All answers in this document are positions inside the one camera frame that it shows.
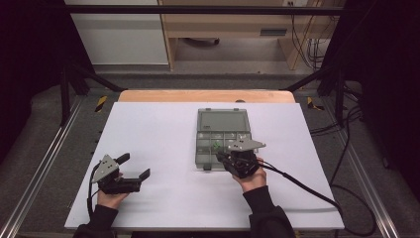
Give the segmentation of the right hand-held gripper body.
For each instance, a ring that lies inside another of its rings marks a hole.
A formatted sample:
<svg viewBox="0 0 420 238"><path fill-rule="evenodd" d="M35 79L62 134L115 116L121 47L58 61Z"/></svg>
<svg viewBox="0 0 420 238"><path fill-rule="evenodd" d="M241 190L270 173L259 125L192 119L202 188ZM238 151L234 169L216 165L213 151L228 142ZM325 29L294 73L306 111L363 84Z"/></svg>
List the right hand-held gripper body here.
<svg viewBox="0 0 420 238"><path fill-rule="evenodd" d="M222 164L231 175L244 179L253 175L260 167L255 149L265 147L265 143L249 138L241 138L229 143L227 151L228 162Z"/></svg>

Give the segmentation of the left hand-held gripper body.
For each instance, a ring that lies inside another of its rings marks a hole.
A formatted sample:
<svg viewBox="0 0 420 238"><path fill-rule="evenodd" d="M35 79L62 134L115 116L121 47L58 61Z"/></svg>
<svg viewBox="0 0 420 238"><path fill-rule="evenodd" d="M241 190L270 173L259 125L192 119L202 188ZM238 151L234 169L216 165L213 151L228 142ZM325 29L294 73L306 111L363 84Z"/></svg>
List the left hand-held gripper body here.
<svg viewBox="0 0 420 238"><path fill-rule="evenodd" d="M106 194L131 193L140 190L142 182L137 178L122 178L120 166L115 159L105 155L94 167L91 183L96 183L98 188Z"/></svg>

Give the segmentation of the grey plastic compartment box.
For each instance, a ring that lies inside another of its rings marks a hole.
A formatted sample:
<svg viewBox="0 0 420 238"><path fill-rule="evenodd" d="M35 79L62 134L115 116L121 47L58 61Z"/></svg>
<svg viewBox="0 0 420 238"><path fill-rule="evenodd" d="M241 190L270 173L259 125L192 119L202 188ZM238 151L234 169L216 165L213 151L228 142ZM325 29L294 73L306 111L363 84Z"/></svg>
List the grey plastic compartment box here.
<svg viewBox="0 0 420 238"><path fill-rule="evenodd" d="M214 109L198 110L195 165L198 170L223 170L217 160L219 151L226 152L229 143L241 138L252 138L251 126L246 109ZM222 148L213 150L213 143L218 141Z"/></svg>

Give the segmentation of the person's left hand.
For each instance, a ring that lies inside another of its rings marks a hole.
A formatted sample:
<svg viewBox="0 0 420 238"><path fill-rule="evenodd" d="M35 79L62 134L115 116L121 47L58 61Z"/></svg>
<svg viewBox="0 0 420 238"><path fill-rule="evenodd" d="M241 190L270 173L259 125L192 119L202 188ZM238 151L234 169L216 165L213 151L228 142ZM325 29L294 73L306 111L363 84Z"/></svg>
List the person's left hand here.
<svg viewBox="0 0 420 238"><path fill-rule="evenodd" d="M97 192L97 203L108 208L118 209L122 201L127 197L127 193L106 194L99 190Z"/></svg>

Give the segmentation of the person's right hand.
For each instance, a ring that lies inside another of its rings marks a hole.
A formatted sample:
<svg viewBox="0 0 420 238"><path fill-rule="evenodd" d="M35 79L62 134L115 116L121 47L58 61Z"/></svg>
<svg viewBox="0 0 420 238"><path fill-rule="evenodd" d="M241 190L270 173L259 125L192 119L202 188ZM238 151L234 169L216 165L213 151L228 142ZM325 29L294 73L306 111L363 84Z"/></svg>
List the person's right hand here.
<svg viewBox="0 0 420 238"><path fill-rule="evenodd" d="M250 177L238 178L233 176L233 179L240 185L243 192L266 186L266 172L263 168L258 168Z"/></svg>

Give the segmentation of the white table mat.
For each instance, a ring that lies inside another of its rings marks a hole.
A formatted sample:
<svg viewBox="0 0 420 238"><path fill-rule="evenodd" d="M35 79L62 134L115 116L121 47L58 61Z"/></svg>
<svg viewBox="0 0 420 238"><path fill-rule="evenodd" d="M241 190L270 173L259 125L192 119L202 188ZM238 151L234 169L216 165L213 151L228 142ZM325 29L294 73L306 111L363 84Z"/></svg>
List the white table mat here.
<svg viewBox="0 0 420 238"><path fill-rule="evenodd" d="M146 230L246 230L249 206L225 171L195 166L199 103L117 102L92 158L131 158L121 167L134 178L150 169L139 192L121 204L114 228ZM274 165L267 183L296 230L341 229L333 194L297 103L244 103L259 157Z"/></svg>

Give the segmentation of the wooden table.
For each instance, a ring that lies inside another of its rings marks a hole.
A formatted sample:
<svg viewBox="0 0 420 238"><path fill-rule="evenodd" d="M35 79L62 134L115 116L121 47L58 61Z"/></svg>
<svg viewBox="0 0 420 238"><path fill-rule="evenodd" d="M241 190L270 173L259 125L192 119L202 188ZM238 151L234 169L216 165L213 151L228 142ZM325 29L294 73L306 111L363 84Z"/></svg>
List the wooden table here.
<svg viewBox="0 0 420 238"><path fill-rule="evenodd" d="M125 90L118 101L294 103L295 98L290 91L284 90L142 89Z"/></svg>

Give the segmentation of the white cabinet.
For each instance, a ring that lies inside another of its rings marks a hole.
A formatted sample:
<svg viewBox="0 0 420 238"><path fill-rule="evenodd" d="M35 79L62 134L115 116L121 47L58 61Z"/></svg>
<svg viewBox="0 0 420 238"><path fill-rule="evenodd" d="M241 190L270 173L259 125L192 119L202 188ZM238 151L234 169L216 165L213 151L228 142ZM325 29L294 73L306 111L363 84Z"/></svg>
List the white cabinet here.
<svg viewBox="0 0 420 238"><path fill-rule="evenodd" d="M94 65L168 64L159 14L72 14Z"/></svg>

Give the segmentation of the wooden desk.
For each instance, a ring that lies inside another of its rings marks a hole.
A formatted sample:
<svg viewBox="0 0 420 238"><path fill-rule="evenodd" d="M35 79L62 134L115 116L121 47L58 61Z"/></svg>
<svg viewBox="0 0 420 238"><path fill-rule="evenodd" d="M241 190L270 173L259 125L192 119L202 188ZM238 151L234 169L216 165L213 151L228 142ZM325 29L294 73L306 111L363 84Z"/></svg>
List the wooden desk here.
<svg viewBox="0 0 420 238"><path fill-rule="evenodd" d="M157 0L160 6L253 6L253 7L343 7L347 0ZM182 38L269 38L276 39L290 69L296 69L307 51L309 39L332 37L337 16L281 15L189 15L161 16L166 51L174 62L175 42Z"/></svg>

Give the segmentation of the dark curtain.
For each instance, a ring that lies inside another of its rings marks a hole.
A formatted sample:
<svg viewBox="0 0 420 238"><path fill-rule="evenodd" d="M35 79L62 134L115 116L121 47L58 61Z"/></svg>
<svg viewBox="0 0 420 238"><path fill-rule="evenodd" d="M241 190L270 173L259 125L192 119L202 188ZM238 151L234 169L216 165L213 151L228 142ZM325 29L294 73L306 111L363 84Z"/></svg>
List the dark curtain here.
<svg viewBox="0 0 420 238"><path fill-rule="evenodd" d="M344 50L344 79L362 85L362 107L420 201L420 0L345 0L328 50Z"/></svg>
<svg viewBox="0 0 420 238"><path fill-rule="evenodd" d="M64 0L0 0L0 164L31 115L34 95L59 84L64 65L93 69Z"/></svg>

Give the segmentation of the aluminium floor rail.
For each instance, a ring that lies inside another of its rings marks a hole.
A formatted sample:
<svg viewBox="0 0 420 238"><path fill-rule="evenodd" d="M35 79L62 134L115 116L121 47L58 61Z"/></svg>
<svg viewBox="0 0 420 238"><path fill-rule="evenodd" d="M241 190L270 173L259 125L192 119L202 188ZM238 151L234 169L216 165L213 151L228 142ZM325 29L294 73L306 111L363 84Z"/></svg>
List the aluminium floor rail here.
<svg viewBox="0 0 420 238"><path fill-rule="evenodd" d="M36 97L32 114L0 167L0 238L61 233L74 200L75 182L65 168L64 148L85 98L71 99L61 124L55 97Z"/></svg>
<svg viewBox="0 0 420 238"><path fill-rule="evenodd" d="M334 119L337 123L338 136L343 145L342 159L348 160L365 201L373 213L376 226L380 231L382 238L400 238L399 233L379 196L379 193L374 187L374 184L370 179L368 172L364 168L356 149L351 143L350 125L346 120L339 123L339 120L335 116L335 106L332 99L322 97L321 100L324 103L330 118Z"/></svg>

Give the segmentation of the black frame strut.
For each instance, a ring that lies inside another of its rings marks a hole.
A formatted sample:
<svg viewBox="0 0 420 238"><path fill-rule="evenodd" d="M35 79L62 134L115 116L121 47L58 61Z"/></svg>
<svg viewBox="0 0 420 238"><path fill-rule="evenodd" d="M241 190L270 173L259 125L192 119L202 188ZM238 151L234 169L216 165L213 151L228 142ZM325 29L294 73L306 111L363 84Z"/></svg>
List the black frame strut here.
<svg viewBox="0 0 420 238"><path fill-rule="evenodd" d="M76 63L67 63L61 71L59 81L61 96L61 126L63 126L70 117L69 87L72 86L77 95L87 95L90 91L90 87L85 81L86 78L93 79L95 82L114 92L124 91L123 87L108 81L102 76L99 76Z"/></svg>
<svg viewBox="0 0 420 238"><path fill-rule="evenodd" d="M309 74L303 79L284 88L285 91L294 92L302 86L320 79L321 82L318 86L317 93L319 96L327 96L332 91L335 91L335 110L334 116L338 124L344 126L344 87L345 81L342 76L342 70L339 65L327 65L321 69Z"/></svg>

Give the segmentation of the black horizontal frame bar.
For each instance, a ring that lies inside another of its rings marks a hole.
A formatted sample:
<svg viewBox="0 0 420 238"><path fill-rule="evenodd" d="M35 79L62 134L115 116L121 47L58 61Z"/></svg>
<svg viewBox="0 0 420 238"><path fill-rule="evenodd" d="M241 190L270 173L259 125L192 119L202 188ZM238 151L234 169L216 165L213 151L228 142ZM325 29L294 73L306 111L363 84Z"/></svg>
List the black horizontal frame bar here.
<svg viewBox="0 0 420 238"><path fill-rule="evenodd" d="M340 7L251 7L251 6L153 6L153 5L65 5L69 13L77 14L207 14L207 15L313 15L340 16Z"/></svg>

